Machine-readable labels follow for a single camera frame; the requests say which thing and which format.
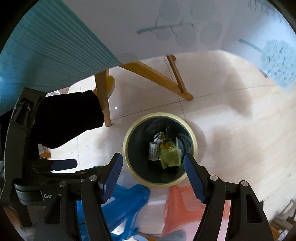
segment blue stool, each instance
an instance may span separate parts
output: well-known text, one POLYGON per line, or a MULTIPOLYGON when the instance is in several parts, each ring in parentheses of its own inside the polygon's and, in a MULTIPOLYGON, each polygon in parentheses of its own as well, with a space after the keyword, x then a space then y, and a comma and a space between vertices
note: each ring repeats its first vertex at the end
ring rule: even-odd
MULTIPOLYGON (((114 200, 102 207, 110 232, 126 220, 124 231, 121 234, 111 233, 113 241, 128 240, 131 236, 138 233, 139 228, 136 227, 136 218, 141 208, 148 202, 149 195, 149 189, 143 185, 137 184, 127 189, 116 184, 112 194, 114 200)), ((82 201, 76 202, 76 205, 82 241, 89 241, 82 201)))

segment yellow shoe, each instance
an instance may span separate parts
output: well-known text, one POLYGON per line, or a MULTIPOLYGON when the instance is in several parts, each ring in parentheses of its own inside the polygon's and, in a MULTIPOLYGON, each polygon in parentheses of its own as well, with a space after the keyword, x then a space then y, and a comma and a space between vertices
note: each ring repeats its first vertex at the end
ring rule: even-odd
MULTIPOLYGON (((115 88, 115 79, 113 78, 113 76, 108 75, 107 76, 107 96, 108 99, 110 98, 110 96, 112 95, 114 88, 115 88)), ((93 92, 98 95, 98 92, 96 90, 96 88, 94 88, 93 92)))

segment trash can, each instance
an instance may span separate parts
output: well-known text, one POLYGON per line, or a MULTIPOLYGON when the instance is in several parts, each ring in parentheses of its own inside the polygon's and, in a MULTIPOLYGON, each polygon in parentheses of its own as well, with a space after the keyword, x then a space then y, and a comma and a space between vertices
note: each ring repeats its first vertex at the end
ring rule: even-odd
POLYGON ((191 153, 197 158, 197 141, 189 125, 173 114, 157 112, 143 116, 132 124, 123 141, 125 162, 132 175, 149 187, 170 187, 187 177, 183 158, 191 153), (170 138, 181 152, 181 165, 163 169, 159 161, 148 160, 149 142, 158 132, 170 130, 170 138))

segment plastic stool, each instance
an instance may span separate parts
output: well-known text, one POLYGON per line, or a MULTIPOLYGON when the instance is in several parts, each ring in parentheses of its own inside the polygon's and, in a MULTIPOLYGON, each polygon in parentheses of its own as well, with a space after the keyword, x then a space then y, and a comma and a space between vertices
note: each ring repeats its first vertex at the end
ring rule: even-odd
MULTIPOLYGON (((172 186, 165 203, 162 236, 171 233, 184 224, 201 221, 206 205, 195 197, 191 186, 172 186)), ((223 219, 229 219, 230 205, 225 202, 223 219)))
MULTIPOLYGON (((112 194, 114 200, 102 207, 110 232, 126 220, 124 231, 121 234, 111 233, 113 241, 128 240, 138 233, 136 218, 141 208, 148 202, 149 195, 149 189, 143 185, 137 184, 127 189, 116 184, 112 194)), ((82 202, 78 201, 76 205, 82 241, 88 241, 82 202)))

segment tiled floor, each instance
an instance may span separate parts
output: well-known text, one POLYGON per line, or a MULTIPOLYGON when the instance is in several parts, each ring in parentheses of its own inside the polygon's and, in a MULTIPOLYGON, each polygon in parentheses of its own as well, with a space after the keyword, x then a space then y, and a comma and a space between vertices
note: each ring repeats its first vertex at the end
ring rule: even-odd
MULTIPOLYGON (((198 163, 224 181, 247 180, 258 199, 266 200, 264 210, 271 219, 296 196, 295 90, 284 91, 253 64, 223 51, 179 54, 176 59, 192 101, 125 69, 113 68, 112 126, 86 131, 51 150, 52 157, 76 158, 79 166, 71 172, 106 165, 115 152, 122 153, 124 136, 134 121, 148 113, 169 112, 193 129, 198 163)), ((143 62, 172 78, 163 56, 143 62)), ((91 76, 71 86, 69 92, 94 87, 91 76)), ((118 184, 129 188, 136 183, 124 166, 118 184)), ((141 232, 161 234, 167 195, 167 188, 151 189, 149 203, 137 219, 141 232)))

